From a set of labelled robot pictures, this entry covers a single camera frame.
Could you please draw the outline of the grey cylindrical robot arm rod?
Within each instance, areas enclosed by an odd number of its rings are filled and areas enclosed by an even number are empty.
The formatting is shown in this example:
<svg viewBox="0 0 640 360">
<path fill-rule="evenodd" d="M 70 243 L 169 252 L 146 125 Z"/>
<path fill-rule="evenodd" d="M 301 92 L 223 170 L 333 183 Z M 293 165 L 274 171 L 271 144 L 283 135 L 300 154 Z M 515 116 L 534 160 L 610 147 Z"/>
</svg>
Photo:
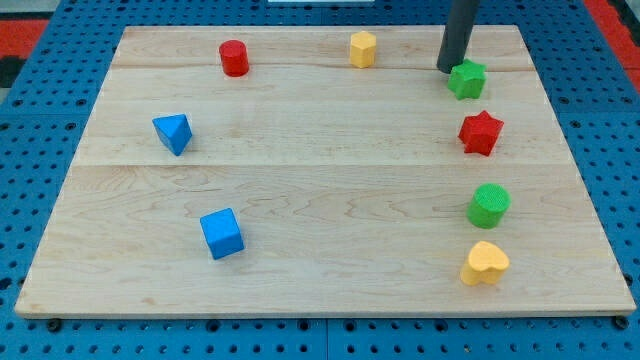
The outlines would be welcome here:
<svg viewBox="0 0 640 360">
<path fill-rule="evenodd" d="M 445 24 L 436 62 L 437 68 L 450 74 L 465 57 L 480 0 L 453 0 Z"/>
</svg>

